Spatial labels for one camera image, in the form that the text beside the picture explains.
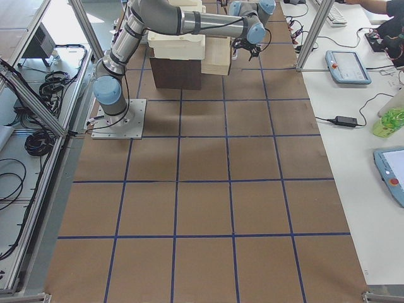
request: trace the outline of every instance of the blue joint cap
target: blue joint cap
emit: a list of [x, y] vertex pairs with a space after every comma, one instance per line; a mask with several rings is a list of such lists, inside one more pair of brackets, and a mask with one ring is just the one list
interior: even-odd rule
[[240, 13], [241, 1], [233, 1], [230, 4], [229, 15], [230, 16], [238, 16]]
[[268, 15], [272, 15], [276, 7], [275, 0], [259, 0], [259, 5]]
[[247, 40], [251, 44], [260, 43], [265, 38], [265, 28], [262, 23], [253, 25], [247, 34]]
[[112, 105], [121, 97], [119, 81], [111, 76], [99, 77], [93, 84], [95, 98], [103, 105]]

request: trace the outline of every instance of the green object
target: green object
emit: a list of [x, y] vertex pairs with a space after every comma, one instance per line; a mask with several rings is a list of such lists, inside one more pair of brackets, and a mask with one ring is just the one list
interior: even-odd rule
[[390, 109], [373, 125], [373, 134], [388, 138], [404, 126], [404, 108]]

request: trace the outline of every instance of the white robotic arm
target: white robotic arm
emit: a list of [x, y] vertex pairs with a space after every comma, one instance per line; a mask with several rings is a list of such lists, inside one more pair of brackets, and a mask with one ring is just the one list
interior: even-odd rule
[[248, 49], [260, 43], [264, 25], [275, 9], [275, 0], [233, 1], [229, 15], [183, 11], [168, 0], [133, 0], [130, 16], [111, 50], [96, 67], [94, 94], [109, 122], [120, 121], [127, 114], [121, 80], [126, 64], [138, 48], [147, 30], [164, 35], [205, 34], [238, 38]]

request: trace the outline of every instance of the hand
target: hand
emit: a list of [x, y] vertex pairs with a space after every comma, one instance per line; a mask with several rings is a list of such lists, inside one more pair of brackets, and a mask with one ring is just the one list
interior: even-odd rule
[[362, 0], [345, 0], [346, 4], [362, 4]]

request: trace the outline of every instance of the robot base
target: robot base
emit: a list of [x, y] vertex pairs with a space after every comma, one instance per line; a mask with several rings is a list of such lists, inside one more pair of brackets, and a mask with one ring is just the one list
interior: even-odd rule
[[[96, 129], [91, 137], [95, 140], [114, 140], [114, 139], [141, 139], [143, 134], [143, 125], [145, 121], [146, 99], [129, 99], [129, 110], [134, 113], [134, 117], [125, 125], [118, 128]], [[100, 107], [98, 116], [103, 116], [104, 111]], [[105, 119], [97, 121], [95, 128], [107, 126]]]

